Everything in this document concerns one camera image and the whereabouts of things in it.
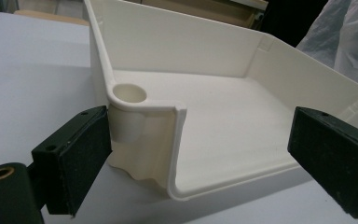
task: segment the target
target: circular hole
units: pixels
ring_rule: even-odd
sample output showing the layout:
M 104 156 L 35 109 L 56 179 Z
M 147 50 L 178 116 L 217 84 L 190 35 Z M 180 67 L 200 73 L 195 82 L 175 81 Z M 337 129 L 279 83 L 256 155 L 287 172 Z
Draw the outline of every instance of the circular hole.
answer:
M 46 150 L 46 151 L 52 151 L 52 150 L 54 150 L 54 149 L 56 149 L 56 146 L 54 146 L 54 145 L 45 147 L 45 150 Z
M 113 94 L 128 103 L 141 103 L 146 99 L 144 89 L 132 84 L 118 84 L 113 88 Z
M 5 179 L 6 177 L 10 176 L 11 174 L 14 173 L 14 168 L 13 167 L 4 167 L 0 169 L 0 180 L 1 179 Z

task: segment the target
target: tray floor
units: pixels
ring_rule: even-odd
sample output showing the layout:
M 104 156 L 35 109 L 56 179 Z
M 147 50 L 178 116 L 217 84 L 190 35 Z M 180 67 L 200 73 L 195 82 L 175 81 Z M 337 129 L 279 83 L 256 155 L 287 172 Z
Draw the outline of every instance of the tray floor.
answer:
M 153 100 L 187 105 L 176 185 L 190 192 L 296 166 L 287 152 L 293 111 L 250 77 L 115 71 Z

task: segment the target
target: white surface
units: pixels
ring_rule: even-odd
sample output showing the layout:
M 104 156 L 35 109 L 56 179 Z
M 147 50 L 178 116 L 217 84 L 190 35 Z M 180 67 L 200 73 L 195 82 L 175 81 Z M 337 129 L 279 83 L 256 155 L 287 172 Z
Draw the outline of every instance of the white surface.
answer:
M 0 14 L 0 164 L 28 165 L 36 145 L 94 106 L 88 43 L 85 26 Z M 292 171 L 179 203 L 150 189 L 153 183 L 134 181 L 106 164 L 76 218 L 49 215 L 46 207 L 42 213 L 47 224 L 183 223 L 202 217 L 214 223 L 358 223 L 314 181 L 268 196 L 309 179 L 303 170 Z
M 85 3 L 99 52 L 91 66 L 101 66 L 93 75 L 111 108 L 109 163 L 155 179 L 175 200 L 296 169 L 287 152 L 296 106 L 358 128 L 358 84 L 271 35 L 129 2 Z
M 204 223 L 354 224 L 358 223 L 358 220 L 344 214 L 336 202 L 312 181 L 227 211 L 187 222 Z

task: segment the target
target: plastic tray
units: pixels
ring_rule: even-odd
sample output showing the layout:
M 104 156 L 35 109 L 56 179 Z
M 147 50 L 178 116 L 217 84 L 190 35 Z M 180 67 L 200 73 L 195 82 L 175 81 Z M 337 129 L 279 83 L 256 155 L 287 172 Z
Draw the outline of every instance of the plastic tray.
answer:
M 109 163 L 176 200 L 296 169 L 287 142 L 298 105 L 358 128 L 358 84 L 271 35 L 85 3 L 96 93 L 109 104 Z

